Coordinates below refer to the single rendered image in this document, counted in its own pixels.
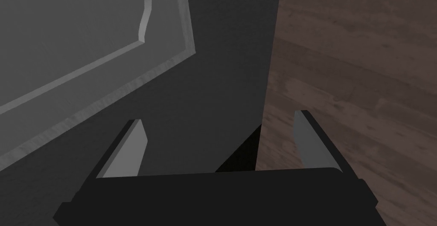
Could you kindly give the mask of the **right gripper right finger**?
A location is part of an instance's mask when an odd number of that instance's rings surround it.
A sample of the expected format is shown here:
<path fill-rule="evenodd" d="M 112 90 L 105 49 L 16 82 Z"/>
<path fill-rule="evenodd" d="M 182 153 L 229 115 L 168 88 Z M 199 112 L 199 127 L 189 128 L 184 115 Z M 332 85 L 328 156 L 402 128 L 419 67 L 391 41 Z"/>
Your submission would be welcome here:
<path fill-rule="evenodd" d="M 358 178 L 308 110 L 294 112 L 293 137 L 305 168 L 336 168 L 349 177 Z"/>

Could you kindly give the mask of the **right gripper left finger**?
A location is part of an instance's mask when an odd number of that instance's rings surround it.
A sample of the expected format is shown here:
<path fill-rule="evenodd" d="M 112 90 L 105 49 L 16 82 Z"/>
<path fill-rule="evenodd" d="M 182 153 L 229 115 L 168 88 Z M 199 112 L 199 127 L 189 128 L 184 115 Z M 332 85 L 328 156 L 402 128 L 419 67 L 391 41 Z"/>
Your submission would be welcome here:
<path fill-rule="evenodd" d="M 148 138 L 142 121 L 128 120 L 97 162 L 89 178 L 137 176 L 147 143 Z"/>

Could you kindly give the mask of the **grey panelled door leaf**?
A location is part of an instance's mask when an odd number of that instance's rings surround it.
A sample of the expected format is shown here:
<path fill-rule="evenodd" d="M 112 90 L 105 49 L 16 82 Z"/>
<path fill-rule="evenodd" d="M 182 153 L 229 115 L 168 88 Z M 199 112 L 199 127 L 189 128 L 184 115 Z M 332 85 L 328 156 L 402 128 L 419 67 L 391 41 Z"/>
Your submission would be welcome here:
<path fill-rule="evenodd" d="M 188 0 L 0 0 L 0 171 L 194 54 Z"/>

